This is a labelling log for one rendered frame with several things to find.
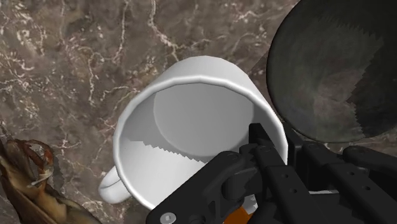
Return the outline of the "small orange object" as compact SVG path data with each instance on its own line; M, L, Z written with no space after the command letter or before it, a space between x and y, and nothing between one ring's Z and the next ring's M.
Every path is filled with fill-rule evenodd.
M241 206L229 214L223 224L247 224L251 215Z

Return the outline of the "dark grey round plate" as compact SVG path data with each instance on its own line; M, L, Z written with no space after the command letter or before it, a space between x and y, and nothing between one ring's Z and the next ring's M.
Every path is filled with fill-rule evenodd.
M397 127L397 0L300 0L272 41L267 87L280 116L316 141Z

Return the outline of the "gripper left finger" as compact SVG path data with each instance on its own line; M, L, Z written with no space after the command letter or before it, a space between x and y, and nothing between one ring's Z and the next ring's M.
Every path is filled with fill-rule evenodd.
M254 195L258 208L248 222L328 224L326 216L292 166L285 165L259 123L249 125L249 142L239 152L216 155L154 208L146 224L225 224Z

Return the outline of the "brown crab figure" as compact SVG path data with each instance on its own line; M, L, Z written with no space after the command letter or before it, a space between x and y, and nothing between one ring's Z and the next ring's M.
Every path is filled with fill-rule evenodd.
M0 182L21 224L102 224L77 202L53 189L52 149L38 140L0 144Z

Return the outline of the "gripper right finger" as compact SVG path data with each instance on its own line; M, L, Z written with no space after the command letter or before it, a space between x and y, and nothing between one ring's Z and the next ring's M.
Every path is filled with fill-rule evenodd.
M309 190L336 190L368 224L397 224L397 157L363 146L339 155L283 126L288 164Z

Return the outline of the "white mug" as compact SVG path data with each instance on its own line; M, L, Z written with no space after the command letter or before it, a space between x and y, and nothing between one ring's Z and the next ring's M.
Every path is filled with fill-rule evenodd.
M153 209L222 151L237 151L251 123L260 123L283 160L284 128L249 76L210 56L181 60L140 91L113 134L114 167L99 195L129 197Z

